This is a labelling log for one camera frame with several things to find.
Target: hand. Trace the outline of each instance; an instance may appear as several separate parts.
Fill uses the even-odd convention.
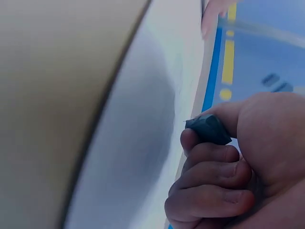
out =
[[[250,191],[236,190],[244,188],[252,174],[247,163],[239,161],[237,149],[198,143],[194,131],[183,131],[187,160],[165,203],[174,229],[222,228],[230,220],[227,217],[245,213],[254,204]]]
[[[244,159],[264,186],[264,199],[256,203],[259,208],[233,228],[305,228],[305,98],[293,93],[260,93],[239,103],[220,104],[204,114],[216,115],[231,136],[237,137]],[[188,141],[196,141],[196,136]],[[183,192],[198,188],[183,189]],[[175,199],[173,195],[169,197],[167,212],[170,216],[178,216],[174,219],[178,228],[182,225],[179,222],[192,221],[189,215],[204,221],[207,215],[221,213],[214,204],[210,211],[204,208],[204,212],[197,214],[193,209],[200,210],[208,203],[199,194],[187,198],[176,194]],[[182,202],[183,206],[173,208],[175,202]],[[217,227],[196,227],[194,224],[188,227],[214,228]]]
[[[203,38],[216,26],[218,15],[225,17],[228,8],[238,0],[209,0],[202,19]]]

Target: blue floor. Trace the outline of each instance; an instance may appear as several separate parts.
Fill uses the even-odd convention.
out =
[[[302,23],[305,21],[305,1],[276,1],[277,4],[272,4],[272,2],[275,1],[245,0],[238,3],[236,19],[265,24],[305,36],[305,25]],[[305,88],[305,49],[236,31],[231,38],[235,44],[233,84],[224,85],[222,83],[222,70],[224,43],[227,37],[225,30],[217,34],[218,36],[222,34],[222,36],[220,35],[220,56],[213,105],[223,102],[219,95],[224,87],[229,87],[232,91],[231,101],[242,100],[261,91],[275,91],[284,83],[291,84],[295,88]],[[213,65],[216,64],[212,64],[212,73],[215,71]],[[280,80],[272,86],[266,87],[262,84],[262,80],[271,73],[277,74]]]

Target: dark gray object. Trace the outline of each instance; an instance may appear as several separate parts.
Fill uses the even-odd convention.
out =
[[[201,141],[226,145],[232,140],[221,121],[212,114],[203,115],[186,121],[185,128],[194,130]]]

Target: blurry fingertip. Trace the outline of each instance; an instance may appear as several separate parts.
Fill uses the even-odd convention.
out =
[[[207,32],[208,32],[208,29],[206,27],[203,27],[201,30],[202,39],[205,39]]]

